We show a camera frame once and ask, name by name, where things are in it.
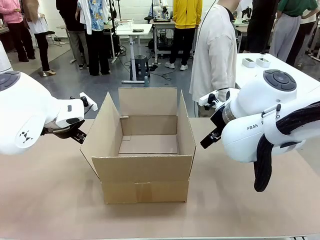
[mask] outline pink hoodie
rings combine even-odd
[[[15,9],[21,9],[19,0],[0,0],[0,14],[3,14],[4,21],[7,24],[22,22],[22,14],[15,12]]]

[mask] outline open cardboard box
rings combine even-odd
[[[177,89],[119,88],[120,115],[107,93],[81,152],[111,203],[186,202],[196,151]]]

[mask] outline green shirt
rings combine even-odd
[[[281,0],[278,11],[290,17],[302,16],[305,10],[315,10],[318,7],[316,0]]]

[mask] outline yellow jacket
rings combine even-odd
[[[193,29],[201,22],[202,0],[173,0],[173,21],[177,29]]]

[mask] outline blue patterned shirt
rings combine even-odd
[[[91,16],[92,30],[93,31],[104,30],[102,0],[87,0],[87,1],[88,1],[90,16]],[[79,1],[78,1],[78,7],[81,9],[81,5]]]

